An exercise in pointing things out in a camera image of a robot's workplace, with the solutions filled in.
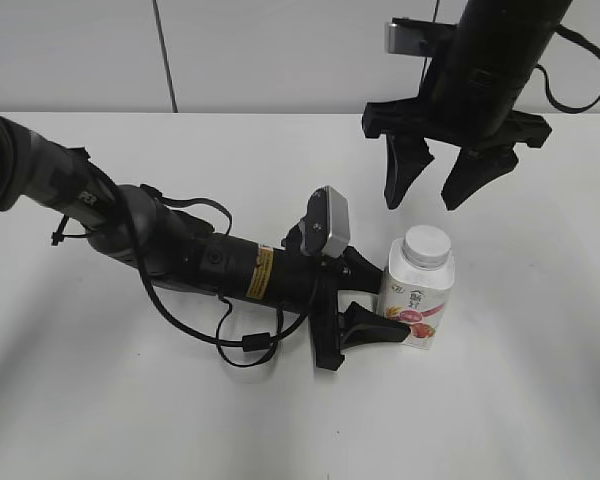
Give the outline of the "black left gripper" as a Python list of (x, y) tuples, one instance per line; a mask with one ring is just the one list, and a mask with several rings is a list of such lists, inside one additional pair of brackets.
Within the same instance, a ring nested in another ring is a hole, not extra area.
[(378, 294), (383, 271), (346, 246), (332, 257), (325, 242), (305, 225), (291, 228), (282, 241), (284, 251), (274, 260), (270, 287), (284, 297), (276, 307), (275, 349), (280, 341), (309, 322), (315, 365), (336, 371), (344, 361), (342, 350), (373, 343), (402, 343), (410, 334), (406, 323), (391, 320), (352, 302), (338, 311), (338, 292)]

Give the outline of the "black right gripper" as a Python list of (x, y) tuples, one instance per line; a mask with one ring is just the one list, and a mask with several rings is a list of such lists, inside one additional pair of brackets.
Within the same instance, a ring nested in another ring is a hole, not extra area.
[(470, 55), (443, 44), (417, 96), (366, 104), (364, 135), (385, 135), (384, 198), (390, 210), (399, 207), (409, 187), (434, 159), (424, 138), (460, 147), (490, 147), (460, 150), (441, 192), (448, 211), (514, 170), (518, 157), (513, 145), (504, 144), (544, 145), (552, 128), (540, 115), (514, 110), (520, 90), (508, 87), (503, 77), (475, 67)]

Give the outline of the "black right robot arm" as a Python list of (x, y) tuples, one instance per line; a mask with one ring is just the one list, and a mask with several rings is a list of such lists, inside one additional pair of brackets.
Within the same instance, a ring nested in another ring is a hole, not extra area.
[(430, 140), (460, 149), (441, 192), (448, 210), (513, 171), (516, 144), (543, 146), (548, 123), (514, 105), (569, 6), (470, 1), (455, 24), (409, 18), (386, 24), (387, 53), (430, 62), (415, 97), (369, 102), (363, 112), (364, 135), (386, 140), (389, 209), (432, 162)]

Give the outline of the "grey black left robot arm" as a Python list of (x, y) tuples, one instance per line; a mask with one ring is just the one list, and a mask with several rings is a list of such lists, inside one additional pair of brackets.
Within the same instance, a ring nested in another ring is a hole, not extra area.
[(139, 273), (154, 307), (159, 289), (225, 305), (245, 301), (308, 324), (317, 367), (334, 371), (345, 349), (399, 343), (409, 326), (362, 304), (382, 273), (350, 245), (348, 205), (334, 188), (310, 196), (280, 248), (218, 232), (188, 213), (191, 201), (141, 184), (119, 185), (82, 148), (68, 148), (0, 116), (0, 211), (26, 196), (82, 226), (97, 252)]

